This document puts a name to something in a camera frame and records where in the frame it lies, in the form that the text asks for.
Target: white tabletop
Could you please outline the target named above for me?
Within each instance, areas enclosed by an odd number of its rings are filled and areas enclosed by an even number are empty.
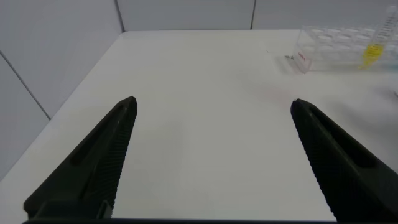
[[[138,115],[113,217],[334,220],[290,105],[307,100],[398,170],[388,74],[299,74],[297,30],[128,32],[112,45],[0,182],[0,219],[120,100]]]

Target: wall seam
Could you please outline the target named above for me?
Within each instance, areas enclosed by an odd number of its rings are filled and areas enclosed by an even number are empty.
[[[47,114],[47,112],[44,110],[43,106],[39,103],[39,101],[37,100],[37,98],[33,95],[33,93],[31,92],[31,90],[27,87],[26,83],[23,81],[23,79],[21,78],[21,76],[17,73],[17,71],[15,70],[15,68],[12,66],[11,62],[7,59],[7,57],[5,56],[5,54],[0,50],[0,55],[4,58],[4,60],[6,61],[6,63],[8,64],[8,66],[10,66],[11,70],[14,72],[14,74],[18,77],[19,81],[21,81],[21,83],[23,84],[23,86],[25,87],[25,89],[28,91],[28,93],[30,94],[30,96],[33,98],[33,100],[37,103],[37,105],[39,106],[39,108],[43,111],[44,115],[47,117],[47,119],[51,120],[50,116]]]
[[[255,11],[256,11],[256,3],[257,3],[257,0],[254,0],[253,12],[252,12],[252,14],[251,14],[251,23],[250,23],[250,29],[251,29],[251,30],[253,29],[253,21],[254,21],[254,13],[255,13]]]
[[[117,12],[118,12],[118,17],[119,17],[120,26],[121,26],[121,28],[122,28],[122,33],[124,33],[126,30],[125,30],[125,28],[124,28],[123,19],[122,19],[122,14],[120,13],[120,7],[119,7],[118,0],[114,0],[114,4],[115,4],[116,10],[117,10]]]

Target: white wall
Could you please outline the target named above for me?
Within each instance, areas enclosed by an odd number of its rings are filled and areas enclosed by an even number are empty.
[[[48,122],[0,55],[0,180]]]
[[[0,1],[0,50],[50,117],[120,33],[113,0]]]
[[[254,0],[118,0],[126,31],[250,29]]]
[[[397,0],[257,0],[253,29],[377,24]]]

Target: red label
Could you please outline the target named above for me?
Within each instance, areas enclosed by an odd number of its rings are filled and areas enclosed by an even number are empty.
[[[299,52],[298,53],[298,55],[303,59],[303,60],[305,60],[305,57]]]

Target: yellow liquid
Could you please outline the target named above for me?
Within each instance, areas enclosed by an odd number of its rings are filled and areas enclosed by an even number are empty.
[[[359,66],[359,68],[369,68],[374,62],[379,60],[383,50],[384,46],[381,44],[369,44],[363,53],[363,65]]]

